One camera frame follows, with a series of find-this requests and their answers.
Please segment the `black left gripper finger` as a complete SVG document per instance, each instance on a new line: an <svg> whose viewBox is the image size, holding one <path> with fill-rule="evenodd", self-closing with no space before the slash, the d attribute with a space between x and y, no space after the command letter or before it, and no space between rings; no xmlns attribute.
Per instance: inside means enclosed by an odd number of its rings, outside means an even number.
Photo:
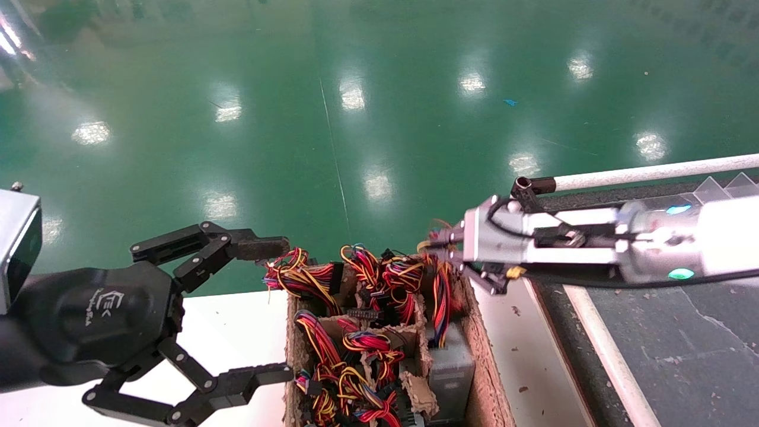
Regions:
<svg viewBox="0 0 759 427"><path fill-rule="evenodd" d="M289 250L285 236L260 237L251 229L228 230L210 221L139 241L130 248L133 262L146 260L160 266L184 259L173 274L179 290L187 294L232 260L262 263Z"/></svg>

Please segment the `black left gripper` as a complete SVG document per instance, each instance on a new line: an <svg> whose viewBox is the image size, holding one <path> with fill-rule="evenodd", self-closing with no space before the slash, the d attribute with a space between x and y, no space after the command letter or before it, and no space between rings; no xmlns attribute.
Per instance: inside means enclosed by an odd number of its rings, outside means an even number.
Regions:
<svg viewBox="0 0 759 427"><path fill-rule="evenodd" d="M200 426L219 410L246 406L262 386L295 378L286 363L212 376L174 338L183 297L148 262L30 276L12 303L12 386L67 387L103 380L82 402L100 415L148 426ZM176 405L122 394L168 361L194 386Z"/></svg>

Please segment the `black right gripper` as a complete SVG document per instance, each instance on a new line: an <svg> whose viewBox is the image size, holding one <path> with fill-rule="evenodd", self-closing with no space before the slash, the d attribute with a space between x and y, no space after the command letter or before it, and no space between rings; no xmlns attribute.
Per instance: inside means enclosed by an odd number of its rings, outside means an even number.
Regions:
<svg viewBox="0 0 759 427"><path fill-rule="evenodd" d="M505 273L512 268L512 256L492 248L457 249L465 240L465 227L433 228L428 236L429 250L444 250L444 260L452 265L455 274L469 279L490 295L506 294L510 279ZM547 274L559 278L619 279L616 265L602 264L523 264L527 273Z"/></svg>

